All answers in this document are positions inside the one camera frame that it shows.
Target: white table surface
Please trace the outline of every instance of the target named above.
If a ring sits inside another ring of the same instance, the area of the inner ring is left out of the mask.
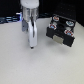
[[[50,20],[37,20],[33,50],[21,22],[0,24],[0,84],[84,84],[84,27],[76,24],[68,47],[46,37]]]

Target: black object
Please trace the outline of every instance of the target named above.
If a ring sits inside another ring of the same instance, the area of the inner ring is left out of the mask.
[[[55,21],[53,18],[54,16],[58,17],[59,20]],[[74,25],[73,26],[67,25],[66,21],[71,21],[73,22]],[[65,3],[58,4],[52,16],[52,20],[50,24],[52,23],[56,23],[57,25],[55,26],[57,28],[53,29],[53,28],[47,27],[46,36],[53,39],[53,36],[56,35],[57,37],[60,37],[61,39],[63,39],[63,44],[71,47],[75,37],[65,34],[64,31],[67,30],[66,27],[69,27],[71,29],[71,32],[74,32],[74,27],[76,24],[75,6],[65,4]]]

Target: black plastic part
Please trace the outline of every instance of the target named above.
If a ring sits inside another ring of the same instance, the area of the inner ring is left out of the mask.
[[[67,35],[67,34],[65,34],[63,32],[60,32],[59,30],[54,30],[52,28],[47,27],[46,36],[48,36],[48,37],[53,39],[54,35],[63,38],[64,39],[63,44],[65,44],[65,45],[67,45],[69,47],[72,46],[72,44],[74,42],[74,39],[75,39],[75,37],[71,37],[71,36],[69,36],[69,35]]]
[[[31,47],[31,49],[34,49],[34,47]]]
[[[47,27],[46,36],[48,36],[50,38],[53,38],[53,35],[54,35],[54,29],[51,29],[51,28]]]
[[[65,35],[65,36],[64,36],[63,44],[65,44],[65,45],[71,47],[72,44],[73,44],[73,42],[74,42],[74,39],[75,39],[74,37],[71,37],[71,36],[69,36],[69,35]]]

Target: white backdrop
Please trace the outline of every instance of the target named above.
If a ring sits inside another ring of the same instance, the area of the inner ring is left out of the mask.
[[[21,22],[0,24],[0,84],[84,84],[84,27],[76,24],[70,48],[46,37],[50,20],[37,20],[33,50]]]

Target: robotic arm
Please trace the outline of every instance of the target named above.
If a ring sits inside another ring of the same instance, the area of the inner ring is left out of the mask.
[[[39,0],[21,0],[22,6],[22,31],[28,31],[29,45],[37,45],[36,19],[38,17]]]

